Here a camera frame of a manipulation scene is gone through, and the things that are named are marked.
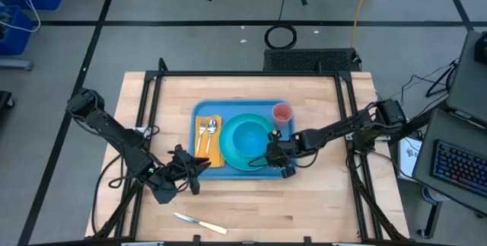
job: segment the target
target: white knife handle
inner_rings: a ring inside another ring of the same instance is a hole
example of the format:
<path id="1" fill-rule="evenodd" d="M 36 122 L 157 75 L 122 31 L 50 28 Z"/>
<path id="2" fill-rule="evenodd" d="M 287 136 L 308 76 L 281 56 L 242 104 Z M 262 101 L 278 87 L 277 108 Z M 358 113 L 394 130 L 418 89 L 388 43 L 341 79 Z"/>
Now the white knife handle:
<path id="1" fill-rule="evenodd" d="M 208 228 L 210 230 L 213 230 L 215 232 L 219 232 L 222 235 L 226 235 L 227 234 L 227 229 L 226 228 L 222 228 L 220 226 L 216 226 L 216 225 L 209 224 L 209 223 L 206 223 L 206 222 L 199 222 L 199 224 L 201 226 L 205 226 L 206 228 Z"/>

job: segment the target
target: wooden tabletop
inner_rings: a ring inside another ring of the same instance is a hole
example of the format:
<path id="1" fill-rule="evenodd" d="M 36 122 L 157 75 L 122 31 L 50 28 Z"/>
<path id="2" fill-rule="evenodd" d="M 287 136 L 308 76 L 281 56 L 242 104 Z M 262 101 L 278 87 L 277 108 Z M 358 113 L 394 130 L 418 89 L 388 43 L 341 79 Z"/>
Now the wooden tabletop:
<path id="1" fill-rule="evenodd" d="M 115 118 L 133 127 L 143 86 L 143 72 L 127 72 Z M 352 73 L 358 108 L 375 100 L 370 73 Z M 342 83 L 350 115 L 345 83 Z M 327 77 L 164 77 L 155 124 L 161 128 L 152 139 L 151 151 L 163 162 L 176 144 L 189 145 L 192 109 L 201 100 L 231 98 L 281 98 L 294 110 L 296 130 L 321 128 L 340 120 L 336 87 Z M 145 112 L 148 119 L 151 97 Z M 386 143 L 376 144 L 378 152 L 389 155 Z M 320 150 L 316 163 L 286 180 L 200 181 L 201 193 L 189 190 L 170 203 L 159 205 L 146 187 L 138 221 L 137 240 L 191 241 L 359 241 L 358 223 L 349 170 L 345 166 L 344 139 L 329 142 Z M 108 146 L 103 166 L 118 154 Z M 306 164 L 308 159 L 300 161 Z M 369 155 L 377 204 L 397 229 L 409 236 L 403 205 L 391 163 Z M 96 222 L 100 228 L 120 202 L 121 189 L 108 187 L 119 176 L 115 163 L 101 181 Z M 374 237 L 370 210 L 364 202 L 368 236 Z M 180 212 L 228 229 L 226 235 L 184 222 Z M 128 234 L 132 207 L 127 211 L 124 234 Z M 91 235 L 88 225 L 87 235 Z"/>

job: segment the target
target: knife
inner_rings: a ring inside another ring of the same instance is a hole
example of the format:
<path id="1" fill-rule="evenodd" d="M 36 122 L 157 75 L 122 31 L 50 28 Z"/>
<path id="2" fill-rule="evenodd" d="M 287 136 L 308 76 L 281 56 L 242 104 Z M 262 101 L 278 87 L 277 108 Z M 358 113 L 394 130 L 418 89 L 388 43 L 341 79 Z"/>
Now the knife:
<path id="1" fill-rule="evenodd" d="M 202 221 L 199 221 L 198 219 L 194 219 L 194 218 L 189 217 L 189 216 L 181 215 L 178 212 L 175 212 L 174 215 L 177 216 L 178 218 L 184 220 L 184 221 L 191 222 L 191 223 L 195 223 L 195 224 L 199 224 L 199 225 L 204 226 L 204 227 L 206 227 L 206 228 L 208 228 L 210 230 L 213 230 L 215 232 L 219 232 L 220 234 L 223 234 L 223 235 L 226 235 L 227 234 L 227 229 L 226 228 L 222 228 L 220 226 L 216 226 L 216 225 L 213 225 L 213 224 L 209 224 L 207 222 L 202 222 Z"/>

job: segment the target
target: spoon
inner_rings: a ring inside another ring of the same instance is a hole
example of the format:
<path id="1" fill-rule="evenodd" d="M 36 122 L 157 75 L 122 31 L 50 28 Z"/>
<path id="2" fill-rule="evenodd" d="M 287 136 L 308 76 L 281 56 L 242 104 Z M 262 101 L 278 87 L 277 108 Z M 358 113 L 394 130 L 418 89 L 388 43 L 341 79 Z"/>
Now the spoon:
<path id="1" fill-rule="evenodd" d="M 210 142 L 212 140 L 212 135 L 216 132 L 217 130 L 217 123 L 215 119 L 210 119 L 210 122 L 208 123 L 208 133 L 210 134 L 208 137 L 208 145 L 206 146 L 206 154 L 208 154 L 208 151 L 210 150 Z"/>

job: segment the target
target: yellow cable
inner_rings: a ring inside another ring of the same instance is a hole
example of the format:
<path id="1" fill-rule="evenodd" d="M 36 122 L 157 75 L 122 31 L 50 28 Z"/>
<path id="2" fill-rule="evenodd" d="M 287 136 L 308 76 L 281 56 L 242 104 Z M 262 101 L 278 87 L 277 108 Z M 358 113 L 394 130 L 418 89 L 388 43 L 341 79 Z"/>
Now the yellow cable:
<path id="1" fill-rule="evenodd" d="M 352 44 L 350 45 L 352 48 L 355 45 L 355 38 L 357 37 L 357 22 L 358 17 L 360 16 L 360 9 L 362 8 L 362 3 L 364 0 L 360 0 L 357 7 L 357 12 L 355 13 L 355 21 L 353 22 L 353 36 L 352 36 Z"/>

